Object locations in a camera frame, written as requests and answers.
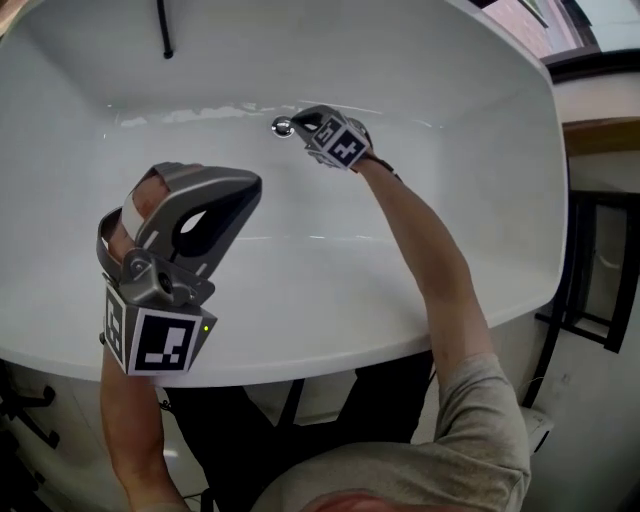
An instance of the sink basin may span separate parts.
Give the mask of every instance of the sink basin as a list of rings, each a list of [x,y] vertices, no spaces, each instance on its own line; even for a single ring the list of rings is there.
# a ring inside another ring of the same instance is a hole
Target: sink basin
[[[56,0],[0,44],[0,358],[99,379],[99,219],[151,165],[263,179],[212,276],[220,320],[175,386],[287,380],[425,348],[424,306],[364,180],[271,126],[318,103],[362,121],[442,217],[489,324],[549,301],[566,170],[548,75],[464,1]]]

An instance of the wall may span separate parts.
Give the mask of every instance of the wall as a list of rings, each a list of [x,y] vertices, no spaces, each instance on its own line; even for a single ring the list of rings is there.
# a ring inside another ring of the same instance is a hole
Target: wall
[[[536,57],[542,58],[553,53],[546,29],[518,0],[500,0],[486,7],[484,12],[502,25]]]
[[[629,176],[640,169],[640,153],[584,158],[596,159],[601,171],[610,168],[608,160],[615,160],[618,175],[623,174],[622,162]],[[619,233],[623,221],[613,215],[607,222],[599,226],[603,229],[598,232],[598,250],[606,251],[608,260],[620,261],[622,244],[615,243],[619,237],[606,240],[606,236]],[[596,263],[590,302],[599,304],[593,309],[602,310],[602,302],[613,301],[615,292],[608,285],[616,278],[616,270]],[[535,403],[555,420],[556,428],[532,459],[533,481],[525,512],[614,510],[640,480],[639,338],[640,300],[634,305],[620,354],[561,333]]]
[[[554,87],[553,96],[563,123],[640,116],[640,74],[566,82]]]
[[[572,158],[571,188],[640,193],[639,163],[640,151]]]
[[[602,51],[640,46],[640,9],[632,0],[578,0]]]

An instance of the t-shirt sleeve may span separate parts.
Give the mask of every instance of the t-shirt sleeve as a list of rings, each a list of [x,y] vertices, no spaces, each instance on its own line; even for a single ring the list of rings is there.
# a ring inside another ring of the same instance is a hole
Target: t-shirt sleeve
[[[435,443],[478,467],[520,475],[511,499],[524,498],[531,478],[529,440],[497,356],[480,354],[463,361],[440,390]]]

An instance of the forearm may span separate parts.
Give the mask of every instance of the forearm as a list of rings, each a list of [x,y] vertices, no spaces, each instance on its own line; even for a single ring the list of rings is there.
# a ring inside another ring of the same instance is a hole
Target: forearm
[[[27,0],[0,0],[0,37],[26,3]]]
[[[373,161],[359,162],[356,170],[380,203],[422,293],[442,384],[462,360],[493,350],[469,266],[444,223],[420,197]]]
[[[106,347],[100,406],[111,462],[132,510],[184,503],[164,461],[162,417],[153,384],[148,377],[125,375]]]
[[[451,234],[422,199],[382,166],[359,169],[380,204],[427,304],[473,289],[469,267]]]

